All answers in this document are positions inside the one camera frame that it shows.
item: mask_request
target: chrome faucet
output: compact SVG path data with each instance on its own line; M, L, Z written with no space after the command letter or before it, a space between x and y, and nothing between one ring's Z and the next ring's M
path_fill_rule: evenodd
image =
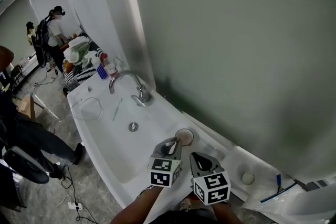
M152 99L152 96L151 94L149 93L149 91L146 89L146 87L140 82L137 74L135 74L134 72L132 72L131 70L125 70L125 71L121 71L120 73L116 73L111 81L110 81L110 85L109 85L109 88L110 88L110 93L111 94L114 94L114 85L115 85L115 82L122 78L123 76L125 75L130 75L135 84L136 84L136 88L137 90L139 91L139 97L135 96L135 95L132 95L132 99L136 102L136 104L138 106L142 106L142 107L145 107L145 106L148 106Z

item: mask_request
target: bottle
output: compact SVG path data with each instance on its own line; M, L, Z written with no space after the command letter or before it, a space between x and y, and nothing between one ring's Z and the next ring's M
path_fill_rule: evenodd
M88 52L85 55L85 59L91 60L93 67L96 69L98 75L101 79L106 79L109 75L107 74L104 66L100 62L99 58L96 56L97 52L95 50Z
M106 69L107 73L111 77L113 77L118 72L115 64L109 62L109 58L108 58L107 54L102 54L101 57L103 58L103 63L104 63L104 66L105 66L105 69Z

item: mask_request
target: plastic bag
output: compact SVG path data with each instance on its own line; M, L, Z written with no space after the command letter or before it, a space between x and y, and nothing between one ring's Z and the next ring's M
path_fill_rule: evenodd
M251 186L250 196L243 204L243 208L250 209L257 212L268 212L281 215L284 211L286 203L292 199L297 192L290 189L273 199L261 203L260 201L268 198L269 196L277 193L277 174L279 170L267 164L257 164L252 168L252 172L255 174L256 179ZM288 178L285 174L281 174L281 186L286 188L293 184L293 180Z

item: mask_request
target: white shirt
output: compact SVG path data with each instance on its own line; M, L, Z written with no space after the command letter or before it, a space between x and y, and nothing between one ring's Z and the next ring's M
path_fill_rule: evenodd
M58 22L57 20L54 19L48 22L47 25L48 25L48 34L49 34L48 45L51 47L56 47L58 46L58 43L57 43L55 36L61 34L61 30L59 29Z

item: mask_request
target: person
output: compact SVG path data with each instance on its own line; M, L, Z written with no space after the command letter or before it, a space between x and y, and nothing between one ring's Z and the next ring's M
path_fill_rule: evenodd
M133 203L118 213L111 221L111 224L140 224L144 223L156 199L161 193L163 187L151 186L143 191ZM225 202L219 202L211 205L215 218L212 217L210 210L189 210L186 211L168 211L151 224L179 224L179 223L225 223L242 224L238 217Z
M64 43L69 41L68 38L63 35L59 29L59 22L62 20L63 14L65 13L62 12L62 7L56 6L49 12L49 18L47 19L49 35L47 51L50 52L50 55L54 59L61 73L63 73L64 54L57 44L56 37L62 39Z
M9 49L0 46L0 72L13 61L14 54ZM18 146L49 172L49 177L62 179L63 175L57 164L49 161L41 150L79 165L85 148L78 144L73 151L62 139L48 132L39 123L18 112L16 105L4 93L0 93L0 145Z
M27 27L27 41L29 45L32 46L33 43L35 42L37 26L34 27L34 24L32 22L27 22L26 27Z

